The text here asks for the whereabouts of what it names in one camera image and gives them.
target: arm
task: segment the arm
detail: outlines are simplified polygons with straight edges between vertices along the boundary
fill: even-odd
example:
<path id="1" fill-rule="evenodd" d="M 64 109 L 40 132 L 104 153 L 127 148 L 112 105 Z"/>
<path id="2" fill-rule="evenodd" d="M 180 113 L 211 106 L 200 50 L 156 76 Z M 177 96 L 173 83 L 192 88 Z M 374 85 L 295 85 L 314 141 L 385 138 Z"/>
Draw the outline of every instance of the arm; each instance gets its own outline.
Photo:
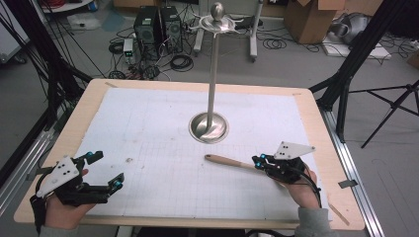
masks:
<path id="1" fill-rule="evenodd" d="M 305 169 L 305 174 L 311 177 L 314 183 L 317 183 L 317 176 L 308 167 Z M 295 230 L 295 236 L 339 236 L 330 229 L 327 218 L 328 210 L 319 207 L 314 191 L 306 184 L 305 180 L 301 179 L 295 184 L 284 184 L 284 186 L 289 190 L 293 200 L 299 205 L 298 217 L 300 225 Z"/>
<path id="2" fill-rule="evenodd" d="M 50 196 L 46 201 L 45 224 L 41 229 L 41 237 L 75 237 L 80 220 L 96 204 L 82 204 L 79 206 L 64 205 L 56 197 Z"/>

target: grid paper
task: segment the grid paper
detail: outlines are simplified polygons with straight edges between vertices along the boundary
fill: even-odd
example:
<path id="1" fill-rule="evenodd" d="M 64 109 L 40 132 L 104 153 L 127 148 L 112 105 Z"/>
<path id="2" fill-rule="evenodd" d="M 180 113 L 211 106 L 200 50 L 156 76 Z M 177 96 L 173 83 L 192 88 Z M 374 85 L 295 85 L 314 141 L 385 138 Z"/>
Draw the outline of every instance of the grid paper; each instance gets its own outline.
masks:
<path id="1" fill-rule="evenodd" d="M 77 156 L 104 152 L 86 166 L 90 185 L 106 185 L 122 172 L 126 180 L 89 214 L 297 221 L 288 191 L 263 172 L 204 158 L 215 154 L 252 164 L 252 156 L 274 154 L 282 141 L 309 145 L 294 98 L 216 93 L 214 111 L 229 123 L 228 135 L 216 144 L 189 133 L 190 120 L 207 106 L 206 92 L 109 89 Z M 318 174 L 311 154 L 301 159 Z M 322 194 L 327 208 L 324 189 Z"/>

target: cardboard box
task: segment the cardboard box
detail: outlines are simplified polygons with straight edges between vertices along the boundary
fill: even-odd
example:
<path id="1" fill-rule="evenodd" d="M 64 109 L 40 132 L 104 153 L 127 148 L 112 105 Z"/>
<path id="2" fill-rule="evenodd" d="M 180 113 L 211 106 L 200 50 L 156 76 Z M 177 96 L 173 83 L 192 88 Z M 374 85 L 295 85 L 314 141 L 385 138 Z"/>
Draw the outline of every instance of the cardboard box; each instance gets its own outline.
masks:
<path id="1" fill-rule="evenodd" d="M 114 0 L 114 6 L 118 8 L 135 8 L 140 6 L 159 6 L 161 0 Z"/>
<path id="2" fill-rule="evenodd" d="M 373 16 L 381 3 L 382 0 L 346 0 L 345 9 L 338 11 L 337 15 L 340 16 L 343 13 L 363 13 L 368 16 Z"/>
<path id="3" fill-rule="evenodd" d="M 320 43 L 336 15 L 345 7 L 345 0 L 291 0 L 284 24 L 299 43 Z"/>
<path id="4" fill-rule="evenodd" d="M 419 50 L 409 57 L 407 63 L 419 69 Z"/>

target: computer tower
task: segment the computer tower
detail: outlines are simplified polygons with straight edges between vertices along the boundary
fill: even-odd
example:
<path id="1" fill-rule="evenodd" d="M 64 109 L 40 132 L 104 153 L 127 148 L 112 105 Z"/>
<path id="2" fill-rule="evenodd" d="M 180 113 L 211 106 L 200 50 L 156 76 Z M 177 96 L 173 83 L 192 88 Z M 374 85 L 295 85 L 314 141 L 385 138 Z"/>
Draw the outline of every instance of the computer tower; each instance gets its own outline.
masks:
<path id="1" fill-rule="evenodd" d="M 182 52 L 182 22 L 174 6 L 162 7 L 163 38 L 169 52 Z"/>
<path id="2" fill-rule="evenodd" d="M 141 57 L 157 60 L 160 56 L 159 46 L 163 40 L 158 7 L 140 6 L 133 28 Z"/>

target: table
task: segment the table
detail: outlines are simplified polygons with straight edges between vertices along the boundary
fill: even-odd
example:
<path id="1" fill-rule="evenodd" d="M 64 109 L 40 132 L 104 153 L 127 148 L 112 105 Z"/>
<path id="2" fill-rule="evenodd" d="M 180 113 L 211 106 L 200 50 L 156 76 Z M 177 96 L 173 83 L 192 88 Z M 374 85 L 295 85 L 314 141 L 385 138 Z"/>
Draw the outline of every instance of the table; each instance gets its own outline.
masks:
<path id="1" fill-rule="evenodd" d="M 93 80 L 79 104 L 68 120 L 64 130 L 59 135 L 51 149 L 44 166 L 54 166 L 63 154 L 74 155 L 81 144 L 90 121 L 102 103 L 103 96 L 109 88 L 140 88 L 178 91 L 208 90 L 207 84 L 155 82 L 155 81 L 123 81 L 110 79 Z M 216 85 L 217 92 L 248 93 L 262 95 L 293 96 L 301 116 L 309 143 L 316 147 L 313 157 L 319 174 L 323 179 L 323 186 L 327 190 L 329 205 L 333 220 L 331 227 L 342 230 L 361 230 L 365 223 L 351 189 L 341 189 L 339 182 L 346 180 L 339 158 L 329 137 L 326 126 L 315 104 L 311 92 L 307 89 L 258 87 L 238 85 Z M 30 196 L 35 192 L 37 180 L 19 205 L 15 220 L 22 223 L 33 223 L 34 217 L 29 203 Z M 173 226 L 173 227 L 205 227 L 205 228 L 264 228 L 264 229 L 293 229 L 295 223 L 284 223 L 273 220 L 234 220 L 234 219 L 191 219 L 191 218 L 162 218 L 162 217 L 109 217 L 87 215 L 82 224 L 110 224 L 137 226 Z"/>

